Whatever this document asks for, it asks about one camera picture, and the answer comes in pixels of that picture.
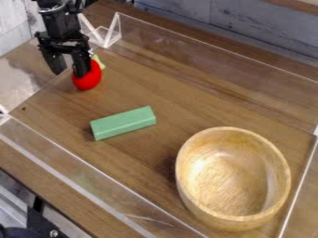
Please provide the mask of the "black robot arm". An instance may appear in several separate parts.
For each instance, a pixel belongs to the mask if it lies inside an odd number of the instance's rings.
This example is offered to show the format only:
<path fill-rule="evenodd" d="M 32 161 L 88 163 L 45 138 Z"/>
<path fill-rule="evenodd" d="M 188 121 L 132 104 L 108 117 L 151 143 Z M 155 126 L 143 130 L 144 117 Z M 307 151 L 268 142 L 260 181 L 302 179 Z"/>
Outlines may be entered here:
<path fill-rule="evenodd" d="M 80 0 L 33 0 L 44 21 L 44 31 L 36 32 L 39 50 L 55 74 L 67 65 L 64 54 L 72 57 L 72 69 L 77 78 L 91 71 L 89 37 L 80 32 Z"/>

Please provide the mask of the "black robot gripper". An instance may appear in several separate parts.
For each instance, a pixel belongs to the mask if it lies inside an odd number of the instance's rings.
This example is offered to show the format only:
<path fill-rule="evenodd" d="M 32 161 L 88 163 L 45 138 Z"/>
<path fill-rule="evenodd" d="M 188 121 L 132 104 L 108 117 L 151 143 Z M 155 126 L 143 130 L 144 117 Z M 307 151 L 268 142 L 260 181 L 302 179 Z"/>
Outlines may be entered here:
<path fill-rule="evenodd" d="M 36 32 L 35 37 L 52 73 L 59 75 L 67 69 L 63 54 L 71 54 L 72 56 L 73 73 L 77 78 L 81 78 L 91 71 L 89 37 L 85 34 L 75 32 L 64 38 L 52 38 L 47 32 Z"/>

